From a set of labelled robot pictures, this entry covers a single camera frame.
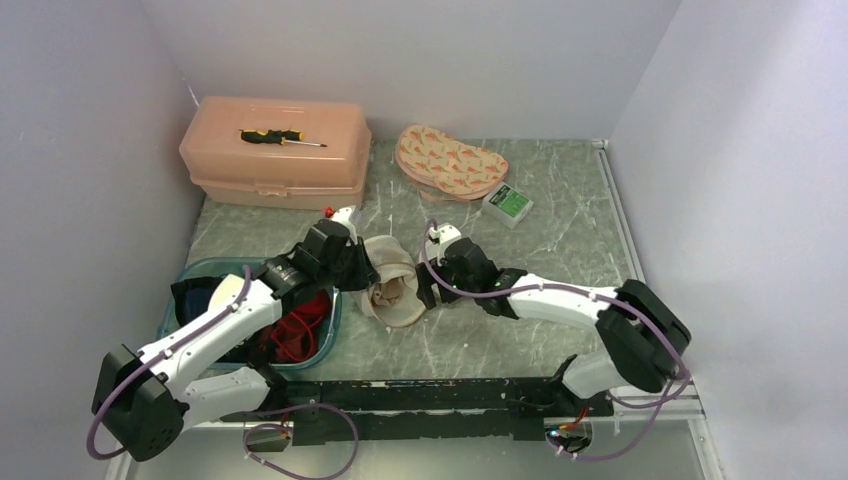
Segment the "pink pouch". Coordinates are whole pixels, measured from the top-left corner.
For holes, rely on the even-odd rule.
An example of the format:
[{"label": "pink pouch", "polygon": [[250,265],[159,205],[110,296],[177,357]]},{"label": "pink pouch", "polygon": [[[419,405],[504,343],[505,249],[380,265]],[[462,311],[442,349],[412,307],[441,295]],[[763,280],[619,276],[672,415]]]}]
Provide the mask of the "pink pouch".
[{"label": "pink pouch", "polygon": [[[398,140],[398,166],[428,200],[469,201],[486,196],[503,180],[506,160],[487,148],[466,145],[450,135],[423,125],[412,125]],[[438,188],[448,197],[436,197],[420,185]]]}]

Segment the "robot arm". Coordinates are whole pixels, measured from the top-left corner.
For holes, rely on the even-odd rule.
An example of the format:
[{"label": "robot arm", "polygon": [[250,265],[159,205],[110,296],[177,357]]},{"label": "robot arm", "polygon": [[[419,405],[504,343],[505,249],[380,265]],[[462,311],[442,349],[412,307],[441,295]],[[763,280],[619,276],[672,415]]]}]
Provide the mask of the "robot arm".
[{"label": "robot arm", "polygon": [[[418,297],[427,308],[436,304],[434,286],[446,303],[460,298],[451,291],[458,289],[471,293],[492,315],[548,320],[598,332],[603,347],[570,357],[555,375],[564,387],[558,392],[561,401],[572,405],[621,386],[658,393],[674,375],[675,362],[650,330],[628,312],[596,298],[613,298],[635,307],[660,328],[678,354],[691,340],[686,327],[642,282],[627,280],[618,288],[592,288],[553,282],[525,270],[498,269],[479,246],[451,225],[429,230],[421,261],[416,268]],[[438,283],[431,272],[454,288]]]},{"label": "robot arm", "polygon": [[[92,456],[112,455],[99,454],[93,447],[101,420],[134,459],[144,461],[198,423],[289,403],[286,380],[268,364],[197,377],[243,339],[314,298],[319,289],[359,291],[379,281],[356,234],[358,210],[348,207],[327,216],[292,252],[266,260],[247,277],[232,304],[211,309],[138,352],[121,345],[106,355],[92,404],[95,425],[88,442]],[[614,387],[659,392],[674,374],[675,362],[650,331],[621,308],[593,301],[595,297],[615,298],[637,308],[659,326],[678,353],[691,338],[641,282],[586,288],[551,282],[524,270],[498,269],[479,246],[450,225],[429,232],[421,260],[416,267],[418,296],[427,308],[436,305],[434,286],[446,303],[460,298],[459,289],[477,295],[478,305],[492,315],[549,320],[600,334],[604,348],[569,357],[545,382],[556,402],[569,407],[563,408],[566,411],[577,411],[574,407],[584,407],[589,397]]]},{"label": "robot arm", "polygon": [[[196,378],[233,346],[310,301],[320,289],[357,291],[377,282],[356,235],[358,217],[356,208],[347,207],[318,221],[292,253],[266,260],[246,278],[246,295],[233,295],[232,304],[209,310],[138,352],[121,345],[107,354],[92,404],[95,419],[102,419],[133,458],[144,461],[198,423],[284,401],[286,381],[267,364]],[[89,437],[92,450],[91,432]]]}]

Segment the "beige cloth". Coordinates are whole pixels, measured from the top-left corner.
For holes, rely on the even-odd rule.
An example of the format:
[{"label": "beige cloth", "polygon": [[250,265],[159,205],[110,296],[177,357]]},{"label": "beige cloth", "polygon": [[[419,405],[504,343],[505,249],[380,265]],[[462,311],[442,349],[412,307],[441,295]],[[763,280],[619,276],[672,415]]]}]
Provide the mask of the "beige cloth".
[{"label": "beige cloth", "polygon": [[392,328],[408,327],[427,310],[415,295],[418,278],[415,263],[396,238],[379,235],[365,240],[371,265],[380,283],[353,294],[362,312]]}]

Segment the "white panel wall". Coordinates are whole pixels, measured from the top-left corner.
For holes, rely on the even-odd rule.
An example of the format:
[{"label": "white panel wall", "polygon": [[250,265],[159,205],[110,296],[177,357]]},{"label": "white panel wall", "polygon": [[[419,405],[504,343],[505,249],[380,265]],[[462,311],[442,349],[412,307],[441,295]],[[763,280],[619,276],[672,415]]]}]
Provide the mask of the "white panel wall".
[{"label": "white panel wall", "polygon": [[685,0],[611,138],[730,479],[848,478],[848,4]]},{"label": "white panel wall", "polygon": [[680,3],[142,1],[198,97],[351,101],[379,137],[489,138],[607,138]]},{"label": "white panel wall", "polygon": [[185,261],[194,105],[134,1],[3,1],[0,65],[0,477],[103,478],[97,373],[152,340]]}]

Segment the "purple cable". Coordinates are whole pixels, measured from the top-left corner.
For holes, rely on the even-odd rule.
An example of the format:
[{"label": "purple cable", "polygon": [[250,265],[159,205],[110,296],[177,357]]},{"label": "purple cable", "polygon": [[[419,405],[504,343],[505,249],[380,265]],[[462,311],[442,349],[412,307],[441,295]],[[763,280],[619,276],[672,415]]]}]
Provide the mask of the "purple cable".
[{"label": "purple cable", "polygon": [[[510,295],[510,294],[513,294],[513,293],[540,290],[540,288],[541,288],[541,289],[564,290],[566,292],[575,293],[575,294],[582,295],[582,296],[587,297],[587,298],[589,298],[589,296],[590,296],[590,293],[589,293],[588,290],[585,290],[585,289],[582,289],[582,288],[579,288],[579,287],[575,287],[573,285],[564,285],[564,284],[560,284],[560,283],[544,283],[544,284],[541,285],[541,287],[539,285],[525,285],[523,287],[507,288],[507,289],[504,289],[504,290],[496,290],[494,292],[485,292],[485,293],[466,292],[464,290],[459,290],[457,288],[454,288],[448,282],[444,281],[436,273],[436,270],[433,268],[433,266],[430,265],[430,262],[427,261],[426,252],[427,252],[428,234],[429,234],[431,228],[432,229],[438,229],[438,226],[439,226],[438,223],[436,223],[436,220],[434,220],[434,219],[430,219],[427,222],[427,229],[424,231],[424,240],[421,243],[421,255],[424,257],[424,265],[427,268],[427,271],[430,273],[430,276],[433,277],[433,280],[435,280],[436,283],[438,283],[439,285],[444,287],[447,291],[449,291],[449,292],[451,292],[455,295],[460,295],[460,296],[469,297],[469,298],[494,298],[494,297],[500,297],[500,296],[504,296],[504,295]],[[653,426],[654,421],[656,420],[657,415],[659,415],[660,409],[662,408],[662,406],[664,404],[666,404],[667,402],[670,402],[671,400],[674,400],[675,398],[679,397],[683,393],[683,391],[686,390],[686,387],[689,386],[689,380],[692,378],[692,375],[689,373],[689,370],[686,368],[686,365],[683,363],[683,359],[680,358],[680,354],[677,353],[677,350],[674,349],[674,346],[671,345],[671,342],[668,340],[668,338],[666,338],[666,336],[662,333],[662,331],[659,329],[659,327],[657,327],[654,324],[654,322],[651,321],[651,319],[648,318],[644,313],[640,312],[639,310],[637,310],[636,308],[634,308],[630,304],[628,304],[626,302],[622,302],[621,300],[619,300],[617,298],[607,297],[606,295],[600,295],[600,294],[595,295],[595,298],[597,300],[608,303],[610,305],[614,305],[616,307],[619,307],[619,308],[629,312],[630,314],[635,316],[640,322],[642,322],[646,327],[648,327],[648,329],[651,330],[651,332],[654,335],[656,335],[657,339],[660,341],[662,346],[668,351],[669,355],[671,355],[671,358],[677,364],[677,367],[679,369],[678,377],[682,378],[683,382],[681,383],[680,387],[672,394],[669,394],[668,392],[671,390],[671,386],[673,385],[673,382],[668,382],[668,385],[666,386],[665,391],[663,392],[663,394],[662,394],[662,396],[660,397],[659,400],[656,400],[654,402],[649,402],[649,403],[646,403],[644,405],[633,405],[633,404],[625,402],[625,401],[623,401],[619,398],[616,398],[611,393],[607,392],[607,395],[610,397],[610,399],[612,401],[614,401],[614,402],[616,402],[620,405],[623,405],[625,407],[633,408],[633,409],[645,409],[645,408],[656,407],[656,409],[654,410],[654,413],[651,415],[651,417],[648,419],[648,422],[645,423],[645,426],[642,429],[642,431],[639,432],[639,435],[637,435],[636,438],[629,445],[627,445],[625,448],[621,449],[620,451],[618,451],[616,453],[612,453],[612,454],[609,454],[609,455],[602,455],[602,456],[596,456],[596,457],[585,457],[585,456],[579,456],[578,455],[576,457],[579,460],[589,461],[589,462],[612,460],[614,458],[618,458],[618,457],[624,455],[625,453],[629,452],[634,447],[636,447],[636,445],[638,445],[639,442],[641,442],[642,439],[645,437],[645,435],[648,433],[648,430],[650,430],[650,428]]]},{"label": "purple cable", "polygon": [[[245,297],[247,297],[247,293],[250,291],[250,267],[248,267],[247,265],[244,265],[244,266],[242,266],[242,271],[244,272],[244,283],[242,284],[241,291],[236,296],[236,299],[233,300],[233,303],[237,304],[237,305],[241,305],[241,302],[244,301]],[[226,318],[227,315],[229,315],[230,313],[232,313],[234,311],[235,311],[235,309],[233,308],[233,304],[228,305],[227,308],[221,310],[221,313],[219,313],[218,315],[215,315],[215,317],[213,317],[212,320],[209,320],[208,322],[206,322],[206,324],[204,324],[203,326],[201,326],[200,328],[198,328],[194,332],[186,335],[184,338],[174,342],[173,345],[168,347],[168,350],[171,350],[171,351],[179,350],[183,345],[191,342],[195,338],[197,338],[200,335],[203,335],[204,333],[209,331],[209,329],[211,329],[212,327],[214,327],[215,325],[220,323],[221,320]],[[113,452],[109,452],[109,453],[98,452],[97,446],[94,444],[94,437],[95,437],[95,435],[97,435],[97,427],[99,427],[100,424],[103,422],[103,417],[106,416],[106,412],[109,410],[109,408],[112,406],[112,404],[115,403],[115,400],[118,398],[118,396],[121,395],[121,393],[123,393],[124,390],[126,390],[126,388],[133,381],[135,381],[135,379],[140,377],[144,372],[148,371],[152,366],[156,365],[157,363],[161,362],[164,359],[165,359],[165,350],[162,350],[161,352],[156,354],[156,356],[154,356],[153,358],[151,358],[150,360],[145,362],[142,366],[138,367],[133,373],[131,373],[121,383],[119,383],[118,386],[115,387],[114,390],[112,390],[112,393],[110,393],[109,396],[106,397],[106,400],[103,401],[103,404],[100,405],[100,408],[97,410],[97,413],[94,415],[94,421],[92,422],[91,427],[89,427],[89,429],[88,429],[88,435],[86,436],[86,440],[85,440],[85,447],[86,447],[86,450],[88,450],[88,454],[91,456],[91,458],[93,458],[95,460],[109,460],[110,458],[117,457],[118,455],[120,455],[120,454],[122,454],[126,451],[126,447],[121,447],[121,448],[119,448],[119,449],[117,449]]]},{"label": "purple cable", "polygon": [[302,405],[295,405],[293,407],[281,408],[279,410],[269,410],[269,411],[265,411],[265,412],[252,412],[252,413],[256,413],[256,414],[259,414],[259,415],[280,415],[280,414],[283,414],[283,413],[294,412],[295,410],[302,410],[304,408],[313,408],[313,407],[323,408],[324,410],[329,410],[331,412],[339,414],[347,422],[347,424],[350,425],[350,430],[351,430],[351,432],[353,432],[353,452],[351,452],[350,458],[347,460],[347,463],[345,463],[344,466],[341,469],[339,469],[338,472],[336,472],[332,475],[328,475],[326,477],[305,477],[303,475],[298,475],[297,473],[288,471],[285,468],[282,468],[275,463],[264,460],[261,457],[259,457],[259,455],[256,455],[255,453],[251,452],[250,449],[248,448],[248,444],[247,444],[247,441],[250,439],[250,436],[252,434],[254,434],[255,432],[258,432],[259,430],[278,430],[278,431],[281,431],[281,432],[286,430],[286,427],[284,427],[280,424],[277,424],[277,423],[261,423],[259,425],[256,425],[255,427],[252,427],[250,430],[246,431],[244,433],[244,438],[243,438],[243,441],[242,441],[242,446],[244,447],[244,453],[247,455],[247,457],[249,457],[251,460],[259,463],[260,465],[268,467],[271,470],[274,470],[278,473],[282,473],[283,475],[287,475],[287,476],[289,476],[291,478],[295,478],[297,480],[331,480],[333,478],[340,477],[342,474],[344,474],[350,468],[351,465],[353,465],[353,461],[356,459],[356,453],[359,451],[359,432],[356,430],[356,424],[353,423],[353,419],[351,419],[348,414],[346,414],[343,411],[341,411],[340,409],[338,409],[338,408],[336,408],[332,405],[326,404],[326,403],[304,403]]}]

